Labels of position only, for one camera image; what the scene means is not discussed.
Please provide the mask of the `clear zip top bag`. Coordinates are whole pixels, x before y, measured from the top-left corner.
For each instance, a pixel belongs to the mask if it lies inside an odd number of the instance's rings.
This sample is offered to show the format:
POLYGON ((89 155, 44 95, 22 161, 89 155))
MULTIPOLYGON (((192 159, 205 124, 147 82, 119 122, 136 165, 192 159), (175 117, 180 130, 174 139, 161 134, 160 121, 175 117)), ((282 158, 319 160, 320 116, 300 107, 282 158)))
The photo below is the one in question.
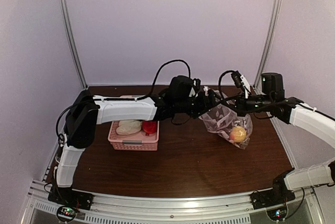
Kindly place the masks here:
POLYGON ((216 134, 235 147, 245 150, 250 141, 250 135, 253 131, 253 123, 250 115, 240 117, 230 108, 219 104, 207 113, 199 116, 209 133, 216 134), (230 132, 233 127, 242 126, 247 131, 247 138, 240 143, 230 140, 230 132))

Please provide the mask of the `red toy fruit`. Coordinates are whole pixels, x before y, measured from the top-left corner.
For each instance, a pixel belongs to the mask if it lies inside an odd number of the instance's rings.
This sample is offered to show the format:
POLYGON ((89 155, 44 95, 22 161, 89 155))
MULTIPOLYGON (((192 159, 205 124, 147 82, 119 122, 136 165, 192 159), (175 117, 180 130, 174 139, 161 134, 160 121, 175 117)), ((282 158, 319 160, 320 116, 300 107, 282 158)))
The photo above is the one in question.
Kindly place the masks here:
POLYGON ((157 132, 158 123, 156 121, 143 121, 142 122, 142 130, 145 134, 151 135, 157 132))

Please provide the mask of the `yellow toy fruit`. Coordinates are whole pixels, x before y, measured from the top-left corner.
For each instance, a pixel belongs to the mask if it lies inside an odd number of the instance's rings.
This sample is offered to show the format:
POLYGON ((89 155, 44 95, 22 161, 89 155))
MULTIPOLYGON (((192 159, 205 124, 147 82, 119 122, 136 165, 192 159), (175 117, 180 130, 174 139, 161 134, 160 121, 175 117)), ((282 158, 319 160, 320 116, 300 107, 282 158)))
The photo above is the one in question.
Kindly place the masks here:
POLYGON ((235 143, 243 142, 247 138, 247 131, 242 126, 235 126, 230 132, 230 140, 235 143))

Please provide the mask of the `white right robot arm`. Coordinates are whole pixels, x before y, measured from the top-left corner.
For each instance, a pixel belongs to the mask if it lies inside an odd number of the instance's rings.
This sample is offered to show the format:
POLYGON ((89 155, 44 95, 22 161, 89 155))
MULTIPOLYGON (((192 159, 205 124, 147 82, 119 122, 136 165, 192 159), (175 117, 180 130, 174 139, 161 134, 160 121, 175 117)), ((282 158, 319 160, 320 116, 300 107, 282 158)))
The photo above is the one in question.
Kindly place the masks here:
MULTIPOLYGON (((269 95, 237 95, 231 109, 239 116, 251 113, 269 113, 279 121, 322 141, 334 149, 334 118, 295 97, 285 98, 276 93, 269 95)), ((309 167, 301 167, 280 176, 281 184, 269 191, 268 198, 279 204, 288 191, 313 186, 334 185, 334 157, 319 161, 309 167)))

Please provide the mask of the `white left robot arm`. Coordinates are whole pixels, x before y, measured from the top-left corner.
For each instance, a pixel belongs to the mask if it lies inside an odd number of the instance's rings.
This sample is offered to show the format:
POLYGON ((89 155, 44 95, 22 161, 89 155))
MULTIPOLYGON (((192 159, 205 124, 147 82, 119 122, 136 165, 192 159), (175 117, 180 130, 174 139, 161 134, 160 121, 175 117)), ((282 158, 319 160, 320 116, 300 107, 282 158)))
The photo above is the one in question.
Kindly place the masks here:
POLYGON ((168 88, 159 94, 104 97, 80 92, 66 109, 63 150, 54 170, 55 197, 64 205, 75 201, 75 193, 69 188, 82 153, 95 139, 97 125, 121 120, 162 121, 176 114, 197 118, 216 105, 212 89, 201 91, 199 79, 183 75, 172 78, 168 88))

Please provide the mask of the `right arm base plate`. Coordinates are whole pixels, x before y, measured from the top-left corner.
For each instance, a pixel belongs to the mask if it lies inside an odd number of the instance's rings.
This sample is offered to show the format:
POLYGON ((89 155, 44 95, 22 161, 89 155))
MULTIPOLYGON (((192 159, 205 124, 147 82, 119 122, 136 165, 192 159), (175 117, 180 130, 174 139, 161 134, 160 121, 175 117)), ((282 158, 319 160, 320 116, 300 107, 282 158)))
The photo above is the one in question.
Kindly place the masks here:
POLYGON ((253 205, 253 209, 255 210, 284 204, 288 201, 294 200, 295 198, 296 197, 293 192, 281 195, 275 194, 272 190, 254 191, 250 194, 251 203, 253 205))

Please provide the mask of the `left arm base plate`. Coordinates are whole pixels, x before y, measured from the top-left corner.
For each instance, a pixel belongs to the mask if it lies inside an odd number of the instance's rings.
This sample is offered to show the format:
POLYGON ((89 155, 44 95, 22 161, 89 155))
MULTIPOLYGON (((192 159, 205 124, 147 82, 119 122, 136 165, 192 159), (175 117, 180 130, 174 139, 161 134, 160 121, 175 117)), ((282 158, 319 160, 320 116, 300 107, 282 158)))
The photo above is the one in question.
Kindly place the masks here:
POLYGON ((91 209, 93 198, 93 194, 74 191, 71 187, 52 186, 48 195, 48 201, 82 210, 91 209))

